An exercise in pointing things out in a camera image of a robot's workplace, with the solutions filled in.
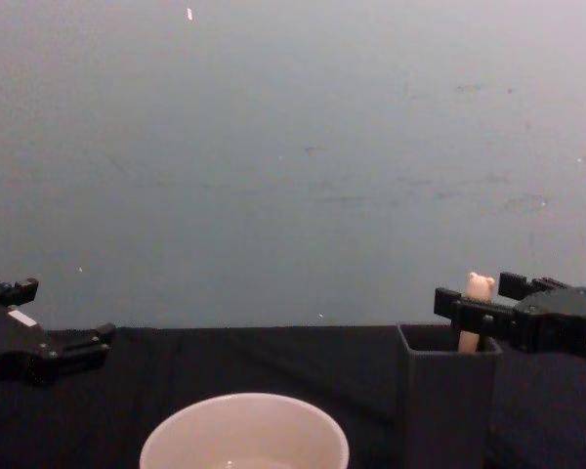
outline black tablecloth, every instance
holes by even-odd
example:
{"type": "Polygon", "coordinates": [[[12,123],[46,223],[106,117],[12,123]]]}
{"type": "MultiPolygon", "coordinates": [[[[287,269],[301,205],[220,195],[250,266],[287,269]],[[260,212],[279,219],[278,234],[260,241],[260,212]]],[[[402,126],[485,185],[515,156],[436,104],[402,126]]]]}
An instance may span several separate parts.
{"type": "MultiPolygon", "coordinates": [[[[121,328],[101,369],[0,383],[0,469],[138,468],[167,416],[237,392],[317,405],[345,431],[351,469],[393,468],[396,346],[394,327],[121,328]]],[[[586,469],[585,361],[504,351],[485,467],[586,469]]]]}

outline white bowl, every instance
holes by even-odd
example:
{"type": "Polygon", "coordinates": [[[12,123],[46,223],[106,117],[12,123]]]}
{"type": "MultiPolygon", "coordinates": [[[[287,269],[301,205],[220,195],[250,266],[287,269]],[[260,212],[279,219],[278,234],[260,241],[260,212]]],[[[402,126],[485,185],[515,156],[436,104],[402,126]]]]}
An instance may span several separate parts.
{"type": "Polygon", "coordinates": [[[317,407],[232,394],[180,410],[152,432],[141,469],[347,469],[341,427],[317,407]]]}

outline robotic arm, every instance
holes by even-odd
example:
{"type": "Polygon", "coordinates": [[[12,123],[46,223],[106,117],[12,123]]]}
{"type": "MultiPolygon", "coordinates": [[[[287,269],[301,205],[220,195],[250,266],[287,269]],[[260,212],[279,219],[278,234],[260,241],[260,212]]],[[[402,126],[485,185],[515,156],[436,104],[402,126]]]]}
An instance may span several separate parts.
{"type": "Polygon", "coordinates": [[[459,330],[504,340],[525,352],[562,352],[586,359],[586,287],[548,277],[529,282],[502,273],[499,295],[518,303],[482,303],[437,288],[434,314],[450,319],[459,330]]]}
{"type": "Polygon", "coordinates": [[[52,382],[61,374],[101,366],[115,326],[83,331],[77,340],[63,341],[45,331],[18,306],[35,299],[35,278],[0,282],[0,381],[20,379],[33,384],[52,382]]]}

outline gray container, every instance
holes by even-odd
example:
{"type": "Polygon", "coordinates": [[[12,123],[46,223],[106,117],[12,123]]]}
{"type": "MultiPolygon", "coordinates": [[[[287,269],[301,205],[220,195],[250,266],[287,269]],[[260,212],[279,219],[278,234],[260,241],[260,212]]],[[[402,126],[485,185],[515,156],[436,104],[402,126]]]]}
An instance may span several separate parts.
{"type": "Polygon", "coordinates": [[[481,469],[501,349],[480,341],[458,354],[450,325],[398,325],[399,469],[481,469]]]}

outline black table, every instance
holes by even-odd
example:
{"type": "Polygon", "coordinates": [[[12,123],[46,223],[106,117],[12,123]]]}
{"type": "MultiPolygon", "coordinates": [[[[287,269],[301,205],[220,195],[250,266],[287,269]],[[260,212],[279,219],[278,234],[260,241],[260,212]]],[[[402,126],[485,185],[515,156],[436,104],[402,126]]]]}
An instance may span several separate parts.
{"type": "MultiPolygon", "coordinates": [[[[396,346],[387,326],[120,328],[102,369],[45,388],[0,383],[0,469],[138,468],[167,416],[236,392],[317,405],[345,431],[351,469],[394,467],[396,346]]],[[[585,437],[586,362],[506,349],[485,467],[586,469],[585,437]]]]}

